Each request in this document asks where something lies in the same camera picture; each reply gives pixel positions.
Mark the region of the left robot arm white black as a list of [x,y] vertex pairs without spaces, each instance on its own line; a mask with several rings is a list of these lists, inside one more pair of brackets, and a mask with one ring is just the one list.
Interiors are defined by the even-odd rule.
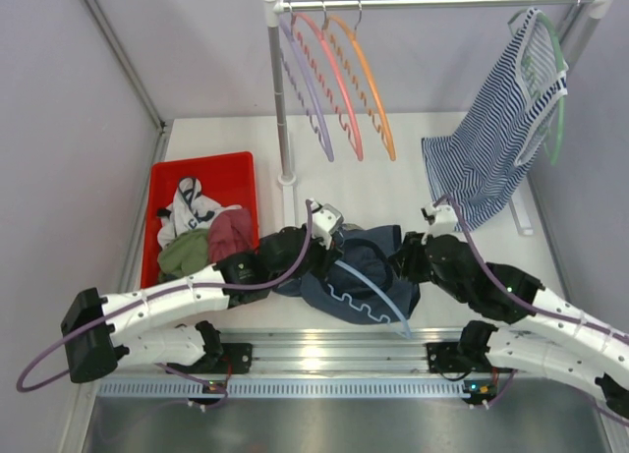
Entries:
[[118,368],[156,364],[214,370],[222,359],[217,330],[208,322],[184,330],[172,323],[258,302],[308,272],[325,272],[340,256],[338,225],[305,224],[143,290],[102,295],[85,289],[61,322],[70,379],[83,384]]

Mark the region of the light blue hanger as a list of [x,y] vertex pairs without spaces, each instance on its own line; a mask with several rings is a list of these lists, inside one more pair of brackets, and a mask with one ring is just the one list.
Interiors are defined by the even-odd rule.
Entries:
[[[413,333],[412,333],[407,317],[400,311],[400,309],[394,304],[394,302],[388,297],[388,295],[383,290],[381,290],[378,286],[376,286],[366,275],[364,275],[358,269],[350,266],[344,261],[337,260],[334,262],[334,265],[341,268],[343,271],[352,275],[354,278],[362,282],[372,292],[374,292],[383,303],[385,303],[389,307],[391,312],[397,317],[397,319],[399,320],[399,323],[402,326],[400,330],[395,330],[396,334],[402,336],[403,338],[407,340],[410,340],[413,338]],[[349,293],[341,292],[340,294],[338,294],[335,291],[335,288],[333,285],[327,284],[327,286],[328,286],[328,289],[330,290],[330,296],[334,300],[338,302],[346,303],[353,311],[363,313],[371,321],[374,321],[377,323],[385,323],[387,326],[391,326],[393,324],[393,322],[391,321],[391,318],[386,314],[381,315],[380,317],[376,317],[372,313],[372,307],[369,304],[364,303],[364,302],[360,302],[359,304],[356,304],[354,301],[354,298]]]

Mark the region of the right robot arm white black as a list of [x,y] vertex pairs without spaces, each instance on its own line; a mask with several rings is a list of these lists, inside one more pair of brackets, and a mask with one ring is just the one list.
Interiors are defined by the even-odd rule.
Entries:
[[481,316],[457,347],[469,370],[527,371],[575,387],[628,416],[628,335],[563,300],[531,274],[486,262],[452,235],[406,234],[395,273],[430,283]]

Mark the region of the red plastic bin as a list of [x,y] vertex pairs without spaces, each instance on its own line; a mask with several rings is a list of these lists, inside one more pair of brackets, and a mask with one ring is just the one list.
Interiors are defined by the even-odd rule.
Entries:
[[253,221],[253,243],[256,245],[259,241],[255,165],[250,152],[157,163],[151,168],[148,188],[140,283],[143,288],[158,282],[157,257],[161,248],[157,234],[162,224],[157,212],[172,202],[177,185],[187,177],[199,179],[205,196],[221,204],[239,204],[246,208]]

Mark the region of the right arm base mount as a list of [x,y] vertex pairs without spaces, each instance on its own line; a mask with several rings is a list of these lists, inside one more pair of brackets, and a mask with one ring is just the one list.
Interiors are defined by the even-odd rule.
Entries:
[[483,321],[471,321],[462,330],[458,341],[429,342],[426,344],[430,373],[446,376],[455,381],[471,373],[510,373],[512,368],[495,365],[488,359],[488,341],[498,328]]

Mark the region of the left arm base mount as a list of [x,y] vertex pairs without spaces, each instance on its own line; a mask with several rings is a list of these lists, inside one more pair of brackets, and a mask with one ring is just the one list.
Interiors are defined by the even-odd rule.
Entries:
[[183,363],[171,360],[167,366],[186,374],[246,374],[250,372],[253,345],[225,343],[220,332],[208,321],[194,326],[180,324],[176,329],[186,335]]

